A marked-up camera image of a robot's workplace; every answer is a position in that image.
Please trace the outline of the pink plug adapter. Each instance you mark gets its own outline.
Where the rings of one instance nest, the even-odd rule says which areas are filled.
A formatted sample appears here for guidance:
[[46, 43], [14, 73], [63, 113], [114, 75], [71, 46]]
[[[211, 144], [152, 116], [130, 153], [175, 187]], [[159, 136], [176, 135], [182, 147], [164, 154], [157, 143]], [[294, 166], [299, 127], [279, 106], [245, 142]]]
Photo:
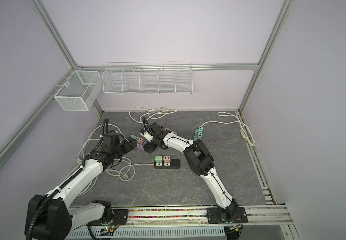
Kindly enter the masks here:
[[144, 142], [145, 142], [144, 139], [141, 138], [141, 137], [137, 137], [136, 140], [137, 140], [138, 146], [142, 146], [144, 144]]

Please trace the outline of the purple power strip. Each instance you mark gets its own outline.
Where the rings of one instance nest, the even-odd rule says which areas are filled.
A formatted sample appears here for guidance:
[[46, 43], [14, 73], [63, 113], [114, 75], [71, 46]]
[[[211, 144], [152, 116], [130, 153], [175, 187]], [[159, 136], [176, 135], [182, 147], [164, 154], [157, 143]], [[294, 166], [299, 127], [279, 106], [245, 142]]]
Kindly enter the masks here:
[[144, 151], [144, 145], [145, 145], [145, 144], [146, 144], [146, 143], [137, 144], [136, 149], [138, 149], [138, 150], [140, 150], [140, 151]]

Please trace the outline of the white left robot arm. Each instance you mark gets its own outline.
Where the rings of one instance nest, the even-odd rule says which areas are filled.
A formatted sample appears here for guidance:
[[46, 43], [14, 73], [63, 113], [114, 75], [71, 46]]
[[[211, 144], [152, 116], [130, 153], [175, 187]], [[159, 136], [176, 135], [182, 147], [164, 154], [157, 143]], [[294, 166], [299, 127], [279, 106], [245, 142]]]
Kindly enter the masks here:
[[106, 224], [118, 223], [112, 205], [105, 201], [93, 201], [87, 206], [70, 210], [69, 207], [80, 192], [115, 159], [136, 148], [137, 142], [128, 138], [110, 152], [91, 154], [67, 180], [45, 195], [35, 195], [28, 204], [25, 236], [28, 240], [63, 240], [69, 232], [93, 221]]

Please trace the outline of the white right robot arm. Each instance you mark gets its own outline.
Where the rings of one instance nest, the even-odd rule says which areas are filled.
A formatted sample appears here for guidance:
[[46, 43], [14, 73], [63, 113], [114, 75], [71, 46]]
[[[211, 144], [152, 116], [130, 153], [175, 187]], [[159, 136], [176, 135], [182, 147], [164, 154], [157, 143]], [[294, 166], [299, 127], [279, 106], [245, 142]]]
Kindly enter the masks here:
[[237, 201], [226, 190], [219, 178], [214, 158], [201, 140], [188, 140], [169, 130], [152, 134], [150, 131], [141, 129], [140, 134], [148, 140], [144, 150], [149, 154], [157, 147], [172, 148], [184, 154], [192, 172], [200, 176], [211, 190], [220, 211], [219, 219], [222, 222], [242, 221], [244, 214], [241, 213]]

